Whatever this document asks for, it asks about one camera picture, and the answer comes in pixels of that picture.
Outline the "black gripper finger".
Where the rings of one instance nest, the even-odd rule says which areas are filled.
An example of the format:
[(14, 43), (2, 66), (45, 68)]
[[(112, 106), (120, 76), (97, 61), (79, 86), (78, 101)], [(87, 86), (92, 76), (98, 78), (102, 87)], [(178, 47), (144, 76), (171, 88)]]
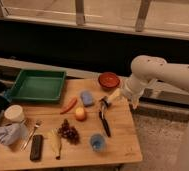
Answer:
[(104, 96), (103, 98), (100, 99), (100, 102), (101, 103), (107, 103), (107, 97)]
[(105, 108), (109, 108), (111, 106), (111, 103), (102, 102), (102, 106), (104, 106)]

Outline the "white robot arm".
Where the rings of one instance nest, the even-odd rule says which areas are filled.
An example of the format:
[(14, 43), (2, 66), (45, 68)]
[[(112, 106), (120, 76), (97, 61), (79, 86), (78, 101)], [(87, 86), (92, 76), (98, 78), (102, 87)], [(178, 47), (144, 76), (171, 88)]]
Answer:
[[(131, 62), (131, 71), (132, 74), (120, 88), (100, 100), (100, 117), (103, 117), (105, 110), (120, 97), (128, 99), (132, 107), (136, 108), (145, 88), (157, 80), (189, 92), (189, 64), (167, 63), (160, 57), (140, 55)], [(189, 171), (189, 123), (173, 171)]]

